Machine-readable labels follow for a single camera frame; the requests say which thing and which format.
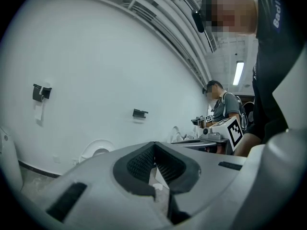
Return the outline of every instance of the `person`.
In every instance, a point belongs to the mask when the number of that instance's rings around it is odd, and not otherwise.
[[[203,26],[212,31],[254,34],[258,39],[252,83],[254,123],[235,150],[235,155],[247,157],[252,147],[288,128],[272,93],[294,65],[305,40],[282,0],[202,0],[200,16]]]
[[[203,93],[204,92],[206,92],[206,95],[210,100],[217,100],[213,108],[213,121],[207,123],[206,127],[210,127],[229,117],[236,117],[240,124],[239,102],[232,93],[224,90],[223,86],[215,80],[208,82],[208,84],[203,88]]]

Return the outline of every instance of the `fluorescent light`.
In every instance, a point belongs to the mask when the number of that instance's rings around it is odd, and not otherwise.
[[[243,67],[244,67],[244,62],[237,62],[236,63],[236,74],[235,74],[235,79],[234,79],[233,85],[239,84],[241,74],[242,74],[242,71],[243,71]]]

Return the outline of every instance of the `baseboard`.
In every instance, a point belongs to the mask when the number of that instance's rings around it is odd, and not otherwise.
[[[24,162],[21,162],[21,161],[18,161],[19,165],[26,168],[27,170],[30,170],[30,171],[33,171],[35,173],[38,173],[38,174],[41,174],[41,175],[44,175],[44,176],[47,176],[47,177],[52,177],[52,178],[58,178],[60,175],[59,174],[53,174],[53,173],[49,173],[49,172],[46,172],[46,171],[42,171],[42,170],[39,170],[37,168],[34,168],[28,164],[25,164]]]

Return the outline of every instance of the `black slot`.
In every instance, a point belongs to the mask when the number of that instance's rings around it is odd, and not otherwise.
[[[197,30],[200,33],[203,33],[205,31],[205,28],[203,27],[203,24],[202,24],[200,12],[197,11],[197,10],[192,10],[192,17],[193,17],[193,20],[194,20],[195,25],[197,27]]]
[[[173,142],[172,144],[185,144],[185,143],[196,143],[196,142],[202,142],[203,140],[184,140],[184,141],[179,141],[179,142]]]
[[[219,165],[236,171],[239,171],[242,168],[242,165],[229,162],[220,162]]]
[[[83,183],[74,183],[46,212],[62,222],[85,191],[86,187],[87,185]]]
[[[140,110],[138,110],[138,109],[134,109],[134,110],[133,110],[132,116],[133,116],[133,117],[146,118],[146,117],[145,117],[145,113],[148,113],[148,112],[146,112],[146,111],[140,111]]]

